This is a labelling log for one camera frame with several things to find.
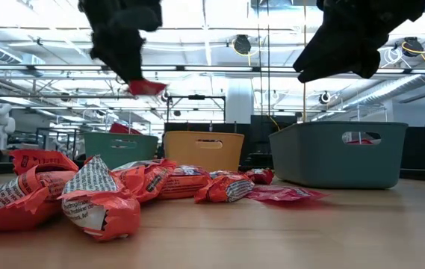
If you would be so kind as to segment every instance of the wooden table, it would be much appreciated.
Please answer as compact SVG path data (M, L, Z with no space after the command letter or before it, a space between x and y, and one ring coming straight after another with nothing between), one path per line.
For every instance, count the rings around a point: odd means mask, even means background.
M0 233L0 268L425 268L425 182L323 192L287 208L157 201L142 207L135 236L102 244L62 217Z

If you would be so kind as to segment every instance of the bin handle cutout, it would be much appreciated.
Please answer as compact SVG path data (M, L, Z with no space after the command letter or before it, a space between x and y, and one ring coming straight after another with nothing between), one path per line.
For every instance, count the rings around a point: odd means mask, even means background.
M221 140L198 139L196 147L200 149L222 149L223 143Z
M114 139L111 147L114 149L135 149L137 148L137 142L134 140Z
M345 132L341 140L346 145L373 146L382 142L382 136L376 132Z

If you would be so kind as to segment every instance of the white pillar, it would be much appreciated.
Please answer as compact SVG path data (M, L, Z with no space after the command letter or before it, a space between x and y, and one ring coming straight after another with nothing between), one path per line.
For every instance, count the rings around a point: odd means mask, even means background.
M226 123L250 123L254 112L254 92L248 78L233 78L226 92Z

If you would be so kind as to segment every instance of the teal plastic bin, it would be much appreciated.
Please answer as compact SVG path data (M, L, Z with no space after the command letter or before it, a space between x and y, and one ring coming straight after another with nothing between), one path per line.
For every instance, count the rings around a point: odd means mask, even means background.
M109 169L131 161L152 160L158 148L158 138L138 134L84 134L86 157L101 155Z
M280 179L311 188L392 188L400 176L407 127L368 122L289 126L269 136L273 166ZM369 135L373 140L363 138Z

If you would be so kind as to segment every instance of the gray plastic bin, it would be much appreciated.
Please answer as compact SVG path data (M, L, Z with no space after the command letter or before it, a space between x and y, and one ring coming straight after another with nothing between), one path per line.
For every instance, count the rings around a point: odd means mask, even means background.
M400 176L407 127L368 122L289 126L270 135L273 166L280 179L311 188L391 188ZM350 144L343 140L347 132L377 133L381 140Z

